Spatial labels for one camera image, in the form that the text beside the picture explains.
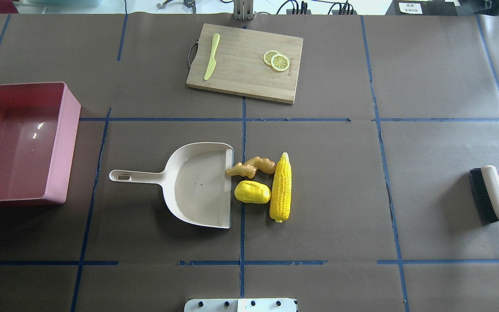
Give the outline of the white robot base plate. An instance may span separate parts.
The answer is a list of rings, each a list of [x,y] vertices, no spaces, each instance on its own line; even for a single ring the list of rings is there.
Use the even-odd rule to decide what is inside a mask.
[[[184,312],[297,312],[297,300],[291,298],[190,299]]]

